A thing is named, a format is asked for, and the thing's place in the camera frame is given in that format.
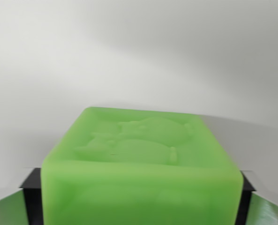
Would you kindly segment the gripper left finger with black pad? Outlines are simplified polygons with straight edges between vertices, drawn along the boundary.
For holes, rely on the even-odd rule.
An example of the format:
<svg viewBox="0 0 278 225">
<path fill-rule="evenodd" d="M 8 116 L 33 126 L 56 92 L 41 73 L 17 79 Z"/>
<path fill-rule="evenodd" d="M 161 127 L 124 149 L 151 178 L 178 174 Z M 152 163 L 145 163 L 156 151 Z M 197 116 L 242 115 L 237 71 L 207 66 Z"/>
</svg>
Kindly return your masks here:
<svg viewBox="0 0 278 225">
<path fill-rule="evenodd" d="M 10 173 L 0 185 L 0 225 L 42 225 L 40 168 Z"/>
</svg>

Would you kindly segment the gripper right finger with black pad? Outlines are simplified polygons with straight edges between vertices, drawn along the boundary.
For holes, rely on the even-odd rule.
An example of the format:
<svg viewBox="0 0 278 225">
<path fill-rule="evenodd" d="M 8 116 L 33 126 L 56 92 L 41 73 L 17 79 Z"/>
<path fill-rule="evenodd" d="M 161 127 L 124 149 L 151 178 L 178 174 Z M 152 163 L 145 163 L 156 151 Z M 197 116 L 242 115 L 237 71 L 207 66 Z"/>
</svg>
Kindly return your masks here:
<svg viewBox="0 0 278 225">
<path fill-rule="evenodd" d="M 236 225 L 278 225 L 278 194 L 270 191 L 251 170 L 244 179 Z"/>
</svg>

